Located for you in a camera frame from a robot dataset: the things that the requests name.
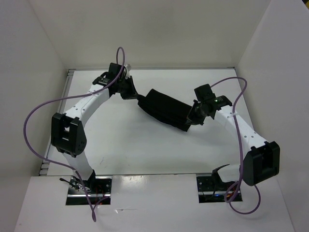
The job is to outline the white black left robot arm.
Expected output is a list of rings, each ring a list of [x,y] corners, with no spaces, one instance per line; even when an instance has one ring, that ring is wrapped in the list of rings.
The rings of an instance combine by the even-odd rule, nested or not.
[[[138,97],[131,75],[123,72],[116,79],[111,72],[105,72],[93,81],[86,97],[63,114],[55,113],[52,117],[51,144],[73,168],[76,182],[85,193],[95,190],[96,174],[85,155],[87,138],[84,127],[93,113],[116,93],[120,93],[124,100]]]

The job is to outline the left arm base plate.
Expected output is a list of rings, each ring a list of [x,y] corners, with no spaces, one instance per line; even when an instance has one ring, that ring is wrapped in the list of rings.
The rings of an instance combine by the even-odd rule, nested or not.
[[[69,183],[66,205],[88,205],[84,189],[77,179],[72,176]],[[92,205],[110,205],[112,176],[97,176],[93,189],[86,187]]]

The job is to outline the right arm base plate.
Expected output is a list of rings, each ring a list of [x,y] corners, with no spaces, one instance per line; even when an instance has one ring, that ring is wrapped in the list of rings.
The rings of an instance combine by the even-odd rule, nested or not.
[[[199,203],[224,203],[225,193],[234,183],[232,181],[215,184],[210,175],[197,175],[196,180]]]

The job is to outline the black skirt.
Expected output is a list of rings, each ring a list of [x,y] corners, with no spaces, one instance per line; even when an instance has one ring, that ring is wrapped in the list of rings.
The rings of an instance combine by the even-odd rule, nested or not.
[[[158,121],[187,132],[186,124],[191,106],[151,89],[146,96],[138,96],[138,106]]]

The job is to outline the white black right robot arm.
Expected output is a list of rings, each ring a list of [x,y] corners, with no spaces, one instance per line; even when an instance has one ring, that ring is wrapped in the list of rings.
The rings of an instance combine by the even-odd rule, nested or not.
[[[203,125],[206,117],[222,125],[240,145],[242,157],[239,164],[226,164],[213,170],[212,186],[224,189],[228,183],[244,181],[248,186],[259,184],[279,174],[280,146],[260,136],[235,110],[227,97],[206,101],[194,100],[187,116],[192,125]]]

